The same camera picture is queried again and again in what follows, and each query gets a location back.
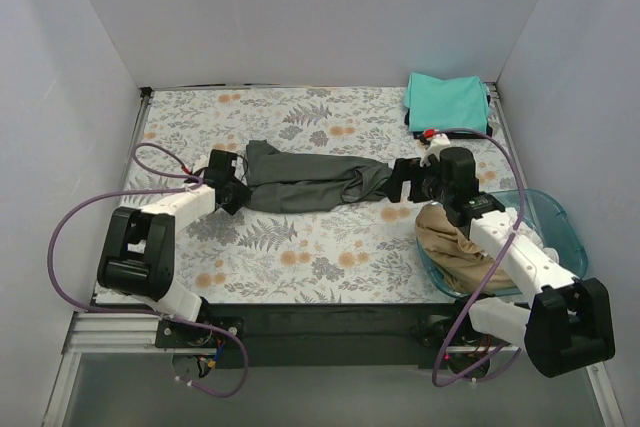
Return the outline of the dark grey t shirt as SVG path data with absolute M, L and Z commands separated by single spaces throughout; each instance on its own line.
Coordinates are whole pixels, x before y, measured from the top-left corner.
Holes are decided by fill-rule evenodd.
M 386 163 L 357 156 L 282 152 L 266 141 L 246 146 L 247 207 L 275 214 L 328 212 L 377 202 L 392 174 Z

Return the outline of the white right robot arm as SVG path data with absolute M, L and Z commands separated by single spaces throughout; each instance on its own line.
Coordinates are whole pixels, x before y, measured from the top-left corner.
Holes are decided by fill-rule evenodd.
M 479 188 L 473 153 L 444 145 L 425 159 L 398 159 L 384 186 L 397 203 L 410 185 L 414 203 L 440 203 L 448 221 L 479 245 L 525 296 L 517 306 L 476 289 L 452 320 L 436 360 L 451 341 L 475 344 L 486 335 L 525 352 L 533 366 L 552 378 L 610 360 L 615 355 L 609 293 L 596 278 L 580 279 L 519 232 L 493 195 Z

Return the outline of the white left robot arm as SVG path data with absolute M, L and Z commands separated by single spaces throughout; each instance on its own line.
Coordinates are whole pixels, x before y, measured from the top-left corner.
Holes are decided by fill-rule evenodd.
M 140 208 L 120 207 L 109 223 L 97 281 L 103 288 L 132 296 L 154 311 L 181 318 L 178 334 L 193 347 L 213 333 L 203 316 L 205 301 L 176 278 L 176 237 L 190 225 L 221 209 L 233 215 L 251 197 L 236 177 L 239 155 L 212 150 L 192 170 L 179 192 Z

